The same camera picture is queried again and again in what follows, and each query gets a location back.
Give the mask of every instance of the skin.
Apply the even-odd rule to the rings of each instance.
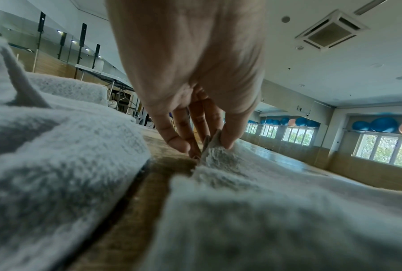
[[[107,0],[106,6],[128,78],[167,144],[200,157],[190,111],[202,140],[222,129],[221,143],[232,148],[260,100],[265,0]]]

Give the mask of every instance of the fluorescent light fixture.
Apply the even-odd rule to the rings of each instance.
[[[366,5],[364,5],[363,7],[359,8],[358,10],[356,10],[354,12],[354,14],[360,16],[362,14],[365,14],[366,12],[368,12],[369,10],[379,6],[382,3],[385,3],[387,0],[373,0],[370,3],[367,3]]]

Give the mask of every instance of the speaker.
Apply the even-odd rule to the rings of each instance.
[[[61,36],[61,41],[59,42],[59,45],[64,46],[66,44],[66,38],[67,38],[67,33],[62,33]]]
[[[45,19],[46,14],[43,12],[40,13],[40,20],[39,20],[39,28],[37,29],[38,32],[43,33],[43,27],[45,26]]]
[[[97,44],[97,48],[95,49],[95,58],[97,58],[99,56],[99,49],[100,49],[101,45]]]
[[[79,43],[81,47],[85,46],[86,28],[88,28],[88,26],[86,24],[82,24],[82,32],[80,33],[80,43]]]

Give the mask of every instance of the cloth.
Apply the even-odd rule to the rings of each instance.
[[[98,91],[27,75],[0,39],[0,271],[58,266],[150,157],[134,118],[100,105],[99,91],[99,104],[38,91],[75,86],[83,96]]]
[[[173,179],[141,271],[402,271],[402,192],[292,171],[219,137]]]

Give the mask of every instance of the ceiling air conditioner vent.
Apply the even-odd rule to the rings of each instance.
[[[312,47],[323,51],[360,35],[369,28],[340,10],[330,15],[296,37]]]

